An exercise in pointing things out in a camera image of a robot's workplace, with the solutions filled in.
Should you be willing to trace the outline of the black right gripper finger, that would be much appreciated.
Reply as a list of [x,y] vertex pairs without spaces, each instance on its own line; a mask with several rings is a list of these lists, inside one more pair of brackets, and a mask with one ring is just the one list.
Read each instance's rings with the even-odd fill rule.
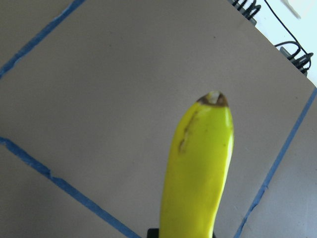
[[147,230],[147,238],[159,238],[159,228],[149,228]]

